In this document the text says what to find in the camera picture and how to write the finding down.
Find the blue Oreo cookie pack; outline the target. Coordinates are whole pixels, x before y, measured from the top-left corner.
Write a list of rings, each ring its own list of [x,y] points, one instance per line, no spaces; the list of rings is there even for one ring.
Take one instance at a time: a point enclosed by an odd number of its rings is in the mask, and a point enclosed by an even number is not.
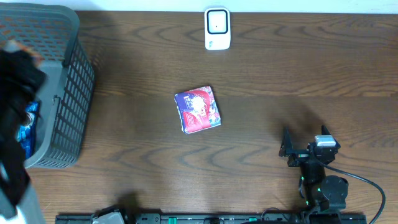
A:
[[[33,101],[25,109],[25,121],[20,125],[16,135],[17,142],[25,152],[25,159],[30,158],[35,146],[35,127],[39,113],[39,102]]]

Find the orange Kleenex tissue pack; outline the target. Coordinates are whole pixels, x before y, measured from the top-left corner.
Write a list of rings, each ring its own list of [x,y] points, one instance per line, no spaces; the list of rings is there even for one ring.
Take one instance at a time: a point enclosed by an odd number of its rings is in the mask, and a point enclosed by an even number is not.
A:
[[[3,46],[2,49],[5,50],[6,52],[14,53],[18,51],[23,51],[25,53],[28,53],[29,56],[32,57],[33,59],[33,64],[35,67],[39,68],[40,64],[43,62],[44,58],[39,54],[38,52],[34,51],[32,48],[29,48],[28,46],[19,43],[16,40],[8,40]]]

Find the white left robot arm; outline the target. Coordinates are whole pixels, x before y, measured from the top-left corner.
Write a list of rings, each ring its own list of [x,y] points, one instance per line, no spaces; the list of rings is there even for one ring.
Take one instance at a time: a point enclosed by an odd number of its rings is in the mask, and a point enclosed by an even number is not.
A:
[[[1,215],[6,220],[17,215],[17,206],[32,190],[16,134],[26,121],[27,105],[45,80],[31,54],[1,50]]]

